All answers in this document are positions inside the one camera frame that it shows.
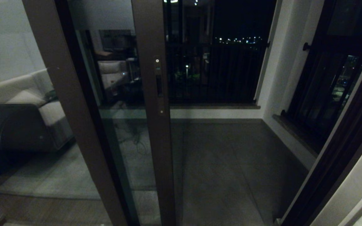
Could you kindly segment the dark brown door jamb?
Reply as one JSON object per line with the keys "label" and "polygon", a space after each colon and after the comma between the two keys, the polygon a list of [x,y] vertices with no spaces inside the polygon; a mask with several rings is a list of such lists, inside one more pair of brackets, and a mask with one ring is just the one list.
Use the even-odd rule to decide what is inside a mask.
{"label": "dark brown door jamb", "polygon": [[280,226],[310,226],[362,156],[362,73]]}

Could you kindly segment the grey rug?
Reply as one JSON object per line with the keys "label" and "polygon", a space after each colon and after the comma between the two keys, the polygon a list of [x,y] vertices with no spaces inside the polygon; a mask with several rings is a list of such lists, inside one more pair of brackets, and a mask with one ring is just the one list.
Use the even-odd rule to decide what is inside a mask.
{"label": "grey rug", "polygon": [[0,193],[43,198],[100,200],[76,143],[65,150],[36,157],[20,167],[1,184]]}

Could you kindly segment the brown fixed door frame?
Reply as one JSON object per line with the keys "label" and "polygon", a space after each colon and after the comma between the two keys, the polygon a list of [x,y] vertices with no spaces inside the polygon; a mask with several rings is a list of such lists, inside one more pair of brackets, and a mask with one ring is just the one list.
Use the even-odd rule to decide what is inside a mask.
{"label": "brown fixed door frame", "polygon": [[114,226],[140,226],[123,189],[67,0],[21,0],[53,87]]}

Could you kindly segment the brown window sill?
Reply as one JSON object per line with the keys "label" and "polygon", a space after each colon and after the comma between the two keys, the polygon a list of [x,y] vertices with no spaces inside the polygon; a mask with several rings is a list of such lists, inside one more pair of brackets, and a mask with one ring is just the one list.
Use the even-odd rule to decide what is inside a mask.
{"label": "brown window sill", "polygon": [[310,134],[302,128],[296,126],[287,117],[273,114],[272,118],[276,120],[290,135],[300,142],[315,158],[318,157],[321,149],[319,143]]}

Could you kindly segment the beige sofa cushion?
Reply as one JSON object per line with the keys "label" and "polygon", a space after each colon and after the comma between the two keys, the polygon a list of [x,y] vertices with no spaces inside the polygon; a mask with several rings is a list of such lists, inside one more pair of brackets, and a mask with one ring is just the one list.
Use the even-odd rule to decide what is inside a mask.
{"label": "beige sofa cushion", "polygon": [[6,104],[32,104],[37,107],[46,104],[46,101],[39,95],[23,90],[6,101]]}

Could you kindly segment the dark green cloth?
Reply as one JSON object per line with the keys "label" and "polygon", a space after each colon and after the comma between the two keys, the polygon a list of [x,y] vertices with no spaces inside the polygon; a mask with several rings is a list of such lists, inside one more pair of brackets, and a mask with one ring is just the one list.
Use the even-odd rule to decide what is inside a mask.
{"label": "dark green cloth", "polygon": [[56,91],[55,91],[55,90],[48,91],[48,92],[44,95],[44,100],[45,100],[46,102],[52,102],[52,101],[58,100]]}

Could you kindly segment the black metal balcony railing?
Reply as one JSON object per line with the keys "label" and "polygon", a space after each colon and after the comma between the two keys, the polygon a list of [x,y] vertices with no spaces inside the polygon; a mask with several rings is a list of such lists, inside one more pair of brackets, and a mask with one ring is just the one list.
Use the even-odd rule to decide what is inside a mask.
{"label": "black metal balcony railing", "polygon": [[253,104],[270,43],[168,43],[171,104]]}

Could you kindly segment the brown framed sliding glass door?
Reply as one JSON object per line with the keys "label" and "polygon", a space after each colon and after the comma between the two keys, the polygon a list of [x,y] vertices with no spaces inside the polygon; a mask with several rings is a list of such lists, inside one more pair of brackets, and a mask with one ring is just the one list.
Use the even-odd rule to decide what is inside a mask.
{"label": "brown framed sliding glass door", "polygon": [[[169,0],[67,0],[89,82],[140,226],[176,226],[165,19]],[[154,56],[163,67],[158,114]]]}

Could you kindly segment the brown balcony ledge cap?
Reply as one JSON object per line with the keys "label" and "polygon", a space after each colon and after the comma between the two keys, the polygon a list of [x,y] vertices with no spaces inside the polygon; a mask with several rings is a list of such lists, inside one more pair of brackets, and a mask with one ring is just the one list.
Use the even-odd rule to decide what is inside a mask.
{"label": "brown balcony ledge cap", "polygon": [[170,109],[260,109],[255,104],[170,104]]}

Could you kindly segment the beige sofa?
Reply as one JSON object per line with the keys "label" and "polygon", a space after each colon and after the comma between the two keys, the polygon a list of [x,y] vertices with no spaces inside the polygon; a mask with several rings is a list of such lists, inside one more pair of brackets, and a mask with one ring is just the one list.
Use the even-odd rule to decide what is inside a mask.
{"label": "beige sofa", "polygon": [[[30,91],[44,98],[48,91],[54,90],[48,71],[46,69],[39,70],[0,82],[0,104],[6,104],[7,100],[23,90]],[[58,151],[73,138],[73,133],[62,105],[59,100],[56,100],[46,102],[46,104],[38,108],[54,141],[55,150],[52,152]]]}

